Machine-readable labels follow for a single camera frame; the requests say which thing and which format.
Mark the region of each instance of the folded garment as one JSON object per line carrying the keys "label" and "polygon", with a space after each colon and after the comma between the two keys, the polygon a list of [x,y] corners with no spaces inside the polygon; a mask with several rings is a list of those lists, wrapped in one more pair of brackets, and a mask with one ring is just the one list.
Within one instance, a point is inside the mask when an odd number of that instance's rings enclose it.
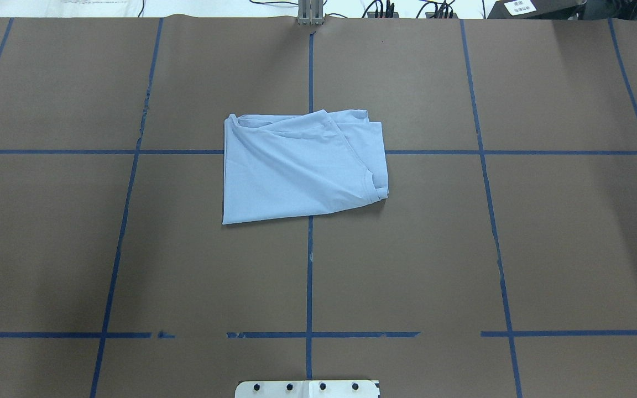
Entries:
{"label": "folded garment", "polygon": [[225,120],[223,224],[328,214],[385,199],[382,124],[367,111]]}

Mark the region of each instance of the fabric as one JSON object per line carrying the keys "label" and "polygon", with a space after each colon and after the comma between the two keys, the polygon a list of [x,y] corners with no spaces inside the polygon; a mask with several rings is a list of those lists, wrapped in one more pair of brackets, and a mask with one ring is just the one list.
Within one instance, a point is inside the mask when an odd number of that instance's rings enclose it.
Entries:
{"label": "fabric", "polygon": [[382,124],[367,111],[225,120],[223,224],[328,214],[387,198]]}

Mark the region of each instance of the fabric fold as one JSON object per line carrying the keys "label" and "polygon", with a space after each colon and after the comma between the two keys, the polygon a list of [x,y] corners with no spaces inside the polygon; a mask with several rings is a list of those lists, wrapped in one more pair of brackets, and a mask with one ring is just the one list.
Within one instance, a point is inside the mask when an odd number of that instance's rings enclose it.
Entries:
{"label": "fabric fold", "polygon": [[367,111],[225,120],[223,224],[344,211],[388,193],[382,124]]}

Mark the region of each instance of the blue grid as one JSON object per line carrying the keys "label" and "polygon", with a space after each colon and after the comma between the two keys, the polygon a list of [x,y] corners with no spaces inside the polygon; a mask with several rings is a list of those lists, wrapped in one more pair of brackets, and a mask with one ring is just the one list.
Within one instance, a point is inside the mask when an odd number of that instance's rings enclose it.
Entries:
{"label": "blue grid", "polygon": [[[13,25],[14,18],[10,18],[7,28],[3,34],[0,43],[0,58],[7,43],[9,33]],[[617,56],[619,68],[621,70],[622,79],[629,94],[630,103],[637,120],[637,102],[626,69],[623,63],[621,52],[619,49],[614,23],[608,20],[609,30],[612,37],[614,51]],[[144,136],[144,126],[146,123],[147,112],[149,110],[149,98],[151,96],[152,83],[154,80],[154,68],[156,58],[159,52],[159,43],[161,40],[161,31],[164,25],[164,18],[159,18],[159,25],[156,33],[156,43],[154,45],[154,53],[152,56],[152,64],[149,70],[149,85],[147,86],[146,98],[144,101],[144,109],[142,111],[142,120],[139,128],[139,139],[135,149],[0,149],[0,154],[134,154],[132,162],[132,170],[129,177],[129,185],[127,187],[126,203],[122,215],[122,224],[119,229],[119,237],[117,240],[116,256],[114,257],[113,272],[111,282],[109,283],[108,300],[106,303],[105,316],[101,332],[0,332],[0,338],[94,338],[99,340],[98,355],[96,358],[96,366],[93,374],[90,397],[96,396],[97,384],[103,362],[105,342],[107,339],[149,339],[154,335],[151,332],[109,332],[109,316],[114,299],[114,287],[116,287],[117,273],[119,271],[119,261],[121,260],[122,241],[127,226],[127,215],[129,213],[129,202],[136,176],[137,164],[139,156],[142,154],[223,154],[222,149],[141,149],[142,138]],[[609,336],[637,336],[637,329],[606,329],[606,330],[513,330],[511,325],[510,307],[508,303],[508,290],[505,282],[505,272],[503,271],[503,261],[500,254],[500,242],[498,239],[498,226],[496,223],[495,210],[493,208],[493,198],[490,192],[490,182],[488,180],[488,167],[486,163],[487,156],[497,155],[549,155],[549,156],[577,156],[577,155],[594,155],[594,156],[637,156],[637,151],[573,151],[573,150],[488,150],[483,146],[481,135],[480,119],[478,118],[478,107],[476,105],[476,93],[473,87],[473,76],[471,72],[471,63],[468,54],[467,33],[463,20],[460,20],[460,27],[463,42],[463,56],[466,61],[468,88],[471,94],[471,105],[473,107],[473,121],[476,127],[476,136],[478,140],[478,150],[387,150],[389,155],[473,155],[479,156],[481,160],[481,170],[483,174],[483,183],[485,188],[485,196],[488,204],[488,213],[490,217],[490,225],[493,232],[493,239],[497,253],[498,271],[500,274],[501,298],[503,300],[503,312],[505,315],[506,330],[505,331],[482,331],[483,338],[507,338],[510,346],[511,365],[513,366],[513,377],[515,382],[515,391],[518,398],[523,396],[520,382],[520,371],[518,368],[518,356],[516,355],[515,338],[529,337],[609,337]],[[314,33],[309,35],[309,112],[313,112],[314,108]],[[306,273],[306,331],[305,332],[239,332],[227,333],[227,338],[304,338],[306,340],[306,377],[311,380],[311,343],[313,338],[414,338],[420,332],[314,332],[313,330],[313,267],[314,267],[314,217],[308,217],[307,229],[307,273]],[[174,335],[163,331],[156,335],[157,338],[175,338]]]}

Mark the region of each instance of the light blue cloth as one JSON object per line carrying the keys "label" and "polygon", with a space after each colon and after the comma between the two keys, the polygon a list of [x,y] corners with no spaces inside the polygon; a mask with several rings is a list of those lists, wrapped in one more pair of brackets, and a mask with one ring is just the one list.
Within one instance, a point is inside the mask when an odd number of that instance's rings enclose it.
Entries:
{"label": "light blue cloth", "polygon": [[328,214],[385,199],[382,124],[367,111],[225,120],[223,224]]}

